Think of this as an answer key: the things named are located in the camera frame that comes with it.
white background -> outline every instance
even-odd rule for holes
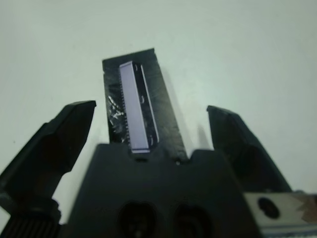
[[[317,192],[316,0],[1,0],[0,171],[64,105],[96,100],[54,194],[67,221],[95,146],[108,142],[102,59],[152,47],[188,154],[212,148],[207,105],[227,108],[293,189]],[[0,211],[0,228],[7,218]]]

